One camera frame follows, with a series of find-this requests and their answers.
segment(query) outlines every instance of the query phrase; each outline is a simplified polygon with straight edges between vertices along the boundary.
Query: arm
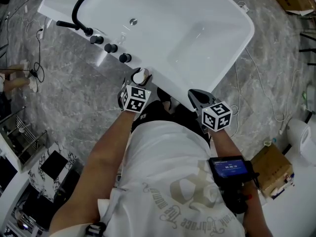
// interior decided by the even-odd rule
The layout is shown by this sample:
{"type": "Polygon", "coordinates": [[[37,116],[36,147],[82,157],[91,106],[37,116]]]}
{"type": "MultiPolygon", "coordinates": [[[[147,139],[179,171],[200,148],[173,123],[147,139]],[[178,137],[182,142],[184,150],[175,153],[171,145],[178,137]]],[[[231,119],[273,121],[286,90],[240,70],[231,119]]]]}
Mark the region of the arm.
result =
{"type": "MultiPolygon", "coordinates": [[[[209,130],[208,132],[213,137],[218,157],[242,155],[225,130],[220,130],[218,132],[209,130]]],[[[253,181],[245,184],[242,193],[244,195],[252,195],[252,199],[246,201],[248,210],[243,218],[243,226],[246,228],[249,236],[272,237],[263,215],[257,188],[253,181]]]]}
{"type": "Polygon", "coordinates": [[[110,198],[135,113],[124,111],[95,144],[70,199],[56,212],[50,234],[100,220],[98,199],[110,198]]]}

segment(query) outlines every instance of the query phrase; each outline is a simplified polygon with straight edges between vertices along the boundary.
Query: grey marble floor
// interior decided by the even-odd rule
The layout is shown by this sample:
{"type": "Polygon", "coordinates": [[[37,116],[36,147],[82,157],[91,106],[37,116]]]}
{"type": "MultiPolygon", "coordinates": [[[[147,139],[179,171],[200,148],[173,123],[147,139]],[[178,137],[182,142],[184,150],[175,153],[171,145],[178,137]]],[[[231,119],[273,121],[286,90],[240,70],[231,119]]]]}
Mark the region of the grey marble floor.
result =
{"type": "MultiPolygon", "coordinates": [[[[26,0],[11,0],[0,5],[0,16],[9,11],[11,15],[26,0]]],[[[295,70],[294,86],[288,98],[288,118],[304,119],[306,113],[300,110],[301,94],[306,85],[313,82],[314,68],[306,63],[312,60],[309,54],[302,55],[299,47],[316,45],[302,40],[299,33],[311,27],[309,21],[287,15],[275,0],[242,0],[250,8],[249,16],[256,28],[255,36],[248,45],[260,70],[262,84],[270,96],[277,119],[283,119],[286,100],[291,88],[295,70]]],[[[41,0],[27,2],[24,8],[10,19],[8,29],[8,65],[29,59],[32,67],[39,57],[39,43],[35,34],[48,19],[37,13],[41,0]]],[[[0,46],[7,43],[6,23],[1,23],[0,46]]],[[[55,26],[45,30],[41,40],[41,64],[45,70],[45,81],[39,84],[39,92],[33,93],[28,87],[14,90],[12,109],[26,105],[24,119],[32,122],[32,129],[38,133],[47,129],[48,146],[53,141],[76,154],[83,162],[100,136],[119,115],[117,93],[124,74],[129,68],[111,55],[106,56],[98,66],[101,49],[69,29],[55,26]]],[[[0,67],[5,67],[5,58],[0,67]]],[[[246,158],[252,158],[263,146],[263,141],[277,138],[277,146],[283,150],[288,144],[286,133],[279,135],[282,122],[273,118],[268,98],[264,95],[257,71],[248,54],[244,51],[237,61],[240,96],[238,132],[234,142],[246,158]]],[[[230,105],[238,106],[238,90],[235,68],[232,67],[219,83],[213,94],[230,105]]],[[[237,129],[237,116],[228,132],[233,135],[237,129]]]]}

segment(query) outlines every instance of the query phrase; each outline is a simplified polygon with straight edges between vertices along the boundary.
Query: black shorts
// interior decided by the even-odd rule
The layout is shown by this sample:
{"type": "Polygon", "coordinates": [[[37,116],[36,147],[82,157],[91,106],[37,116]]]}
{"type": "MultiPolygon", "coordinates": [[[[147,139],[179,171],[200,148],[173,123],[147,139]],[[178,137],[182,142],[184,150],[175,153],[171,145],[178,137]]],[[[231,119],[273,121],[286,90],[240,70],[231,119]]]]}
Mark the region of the black shorts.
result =
{"type": "Polygon", "coordinates": [[[186,127],[192,132],[195,132],[196,134],[201,136],[204,140],[206,140],[206,142],[209,145],[208,134],[203,133],[196,119],[197,119],[197,114],[194,112],[190,112],[187,108],[185,108],[181,104],[177,106],[175,113],[170,114],[164,109],[162,102],[159,100],[156,100],[150,103],[143,110],[143,112],[138,117],[138,119],[134,121],[131,132],[133,132],[135,128],[138,127],[140,124],[155,121],[155,120],[164,120],[164,121],[175,122],[179,125],[186,127]]]}

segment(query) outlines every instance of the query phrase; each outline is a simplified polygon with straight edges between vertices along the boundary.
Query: black faucet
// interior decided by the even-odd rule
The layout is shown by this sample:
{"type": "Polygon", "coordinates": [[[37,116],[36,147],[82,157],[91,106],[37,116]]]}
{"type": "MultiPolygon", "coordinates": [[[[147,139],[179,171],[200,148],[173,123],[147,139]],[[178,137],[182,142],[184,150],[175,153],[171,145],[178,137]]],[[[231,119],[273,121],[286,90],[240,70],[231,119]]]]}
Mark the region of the black faucet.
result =
{"type": "Polygon", "coordinates": [[[68,28],[73,28],[75,30],[82,29],[83,32],[85,33],[85,35],[89,37],[89,36],[93,35],[93,29],[84,26],[82,24],[82,22],[80,22],[78,20],[78,18],[77,18],[78,10],[79,10],[80,6],[82,5],[83,1],[84,0],[78,0],[77,3],[75,4],[74,9],[73,9],[72,20],[73,20],[74,24],[73,23],[64,22],[64,21],[57,21],[56,25],[57,26],[68,27],[68,28]]]}

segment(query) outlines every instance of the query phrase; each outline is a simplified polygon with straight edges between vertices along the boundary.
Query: person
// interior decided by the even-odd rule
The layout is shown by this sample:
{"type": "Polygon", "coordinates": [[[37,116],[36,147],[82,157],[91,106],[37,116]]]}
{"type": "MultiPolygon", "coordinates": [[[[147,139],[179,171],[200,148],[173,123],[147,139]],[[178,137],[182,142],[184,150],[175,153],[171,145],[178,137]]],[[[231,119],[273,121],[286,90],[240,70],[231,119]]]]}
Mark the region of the person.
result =
{"type": "Polygon", "coordinates": [[[162,90],[158,96],[136,121],[123,111],[95,144],[72,196],[52,219],[51,236],[86,236],[86,230],[101,236],[105,226],[107,237],[272,236],[252,181],[242,190],[252,196],[243,224],[214,183],[207,160],[241,155],[225,130],[209,131],[211,151],[194,113],[180,105],[171,114],[170,96],[162,90]]]}
{"type": "Polygon", "coordinates": [[[0,92],[10,92],[15,88],[29,86],[33,92],[38,91],[38,85],[34,76],[30,76],[30,62],[21,61],[18,65],[12,65],[6,69],[0,69],[0,92]],[[6,76],[12,73],[23,71],[25,77],[16,78],[14,80],[5,80],[6,76]]]}

